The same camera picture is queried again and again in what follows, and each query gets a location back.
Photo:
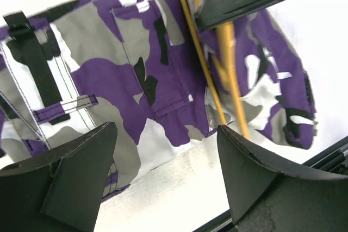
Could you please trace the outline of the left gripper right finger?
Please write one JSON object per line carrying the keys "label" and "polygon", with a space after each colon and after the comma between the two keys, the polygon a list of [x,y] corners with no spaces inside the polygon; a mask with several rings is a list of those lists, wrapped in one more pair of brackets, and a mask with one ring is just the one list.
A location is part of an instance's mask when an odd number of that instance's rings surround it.
{"label": "left gripper right finger", "polygon": [[297,164],[227,126],[217,148],[238,231],[347,231],[347,176]]}

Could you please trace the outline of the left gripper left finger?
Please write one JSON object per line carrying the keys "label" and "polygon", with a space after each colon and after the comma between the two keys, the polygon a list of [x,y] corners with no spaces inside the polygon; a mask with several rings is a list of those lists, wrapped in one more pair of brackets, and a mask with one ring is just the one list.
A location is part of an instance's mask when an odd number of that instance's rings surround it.
{"label": "left gripper left finger", "polygon": [[117,140],[107,122],[1,170],[1,231],[93,231]]}

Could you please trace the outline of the yellow plastic hanger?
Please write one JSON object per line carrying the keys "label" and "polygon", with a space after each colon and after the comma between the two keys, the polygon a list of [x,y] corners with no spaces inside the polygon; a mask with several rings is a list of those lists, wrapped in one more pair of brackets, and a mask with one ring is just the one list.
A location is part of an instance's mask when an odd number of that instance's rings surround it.
{"label": "yellow plastic hanger", "polygon": [[[217,112],[222,124],[226,124],[226,119],[222,111],[221,102],[218,97],[216,88],[212,77],[210,75],[207,62],[203,55],[203,50],[200,44],[200,40],[194,25],[194,20],[191,16],[187,0],[180,0],[189,30],[194,41],[195,48],[197,50],[198,58],[200,60],[204,76],[207,80],[207,84],[211,89],[213,100],[216,105]],[[240,90],[237,81],[237,74],[235,69],[235,36],[233,22],[225,22],[219,25],[216,29],[217,38],[219,41],[220,57],[222,62],[219,62],[217,58],[214,58],[214,64],[220,76],[220,80],[225,87],[229,89],[232,102],[235,107],[235,114],[238,119],[239,128],[244,138],[249,139],[249,131],[244,112],[243,103],[240,99]]]}

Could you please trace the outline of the purple camouflage trousers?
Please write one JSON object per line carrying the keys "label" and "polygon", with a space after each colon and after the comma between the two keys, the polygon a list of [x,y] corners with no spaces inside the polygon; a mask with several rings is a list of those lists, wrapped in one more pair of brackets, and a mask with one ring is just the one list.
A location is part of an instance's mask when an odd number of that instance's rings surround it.
{"label": "purple camouflage trousers", "polygon": [[14,161],[105,122],[118,137],[103,198],[198,145],[235,108],[221,80],[215,31],[199,41],[207,85],[180,0],[74,0],[1,28],[1,149]]}

